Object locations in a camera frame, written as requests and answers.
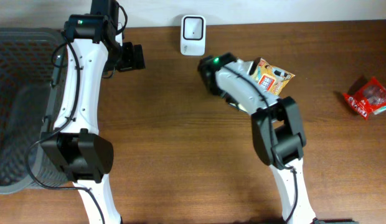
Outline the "yellow snack bag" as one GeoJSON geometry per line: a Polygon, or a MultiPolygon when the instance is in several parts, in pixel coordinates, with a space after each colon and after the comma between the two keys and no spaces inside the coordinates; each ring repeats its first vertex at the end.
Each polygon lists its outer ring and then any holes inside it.
{"type": "Polygon", "coordinates": [[[293,73],[270,65],[259,57],[253,61],[249,76],[266,91],[279,95],[288,82],[295,77],[293,73]]]}

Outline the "red snack bag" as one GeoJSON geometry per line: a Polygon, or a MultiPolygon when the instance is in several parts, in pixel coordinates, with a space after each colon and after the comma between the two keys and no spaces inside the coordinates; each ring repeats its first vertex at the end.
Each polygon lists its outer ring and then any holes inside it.
{"type": "Polygon", "coordinates": [[[346,103],[364,119],[368,119],[374,110],[386,105],[386,88],[375,77],[353,95],[342,95],[346,103]]]}

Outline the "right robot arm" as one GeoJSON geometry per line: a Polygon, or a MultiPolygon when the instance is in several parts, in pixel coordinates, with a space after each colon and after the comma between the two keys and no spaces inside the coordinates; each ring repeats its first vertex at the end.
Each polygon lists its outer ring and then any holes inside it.
{"type": "Polygon", "coordinates": [[[208,91],[250,116],[253,147],[275,178],[285,223],[314,223],[303,175],[306,145],[297,103],[280,98],[253,78],[261,58],[243,61],[231,53],[199,61],[197,70],[208,91]]]}

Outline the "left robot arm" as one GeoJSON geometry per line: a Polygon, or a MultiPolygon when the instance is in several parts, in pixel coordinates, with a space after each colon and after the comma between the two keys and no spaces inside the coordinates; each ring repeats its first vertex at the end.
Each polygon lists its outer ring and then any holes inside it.
{"type": "Polygon", "coordinates": [[[94,0],[88,14],[72,14],[62,32],[67,75],[59,115],[39,146],[79,192],[90,223],[122,223],[110,187],[111,142],[99,135],[98,100],[105,72],[145,68],[141,45],[124,42],[124,8],[94,0]]]}

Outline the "green tissue pack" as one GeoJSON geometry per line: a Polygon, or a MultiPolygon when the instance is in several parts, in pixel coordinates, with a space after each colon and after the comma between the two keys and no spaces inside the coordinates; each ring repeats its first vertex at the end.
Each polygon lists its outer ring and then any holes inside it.
{"type": "Polygon", "coordinates": [[[386,111],[386,105],[385,106],[382,106],[376,110],[373,111],[373,114],[380,114],[382,112],[386,111]]]}

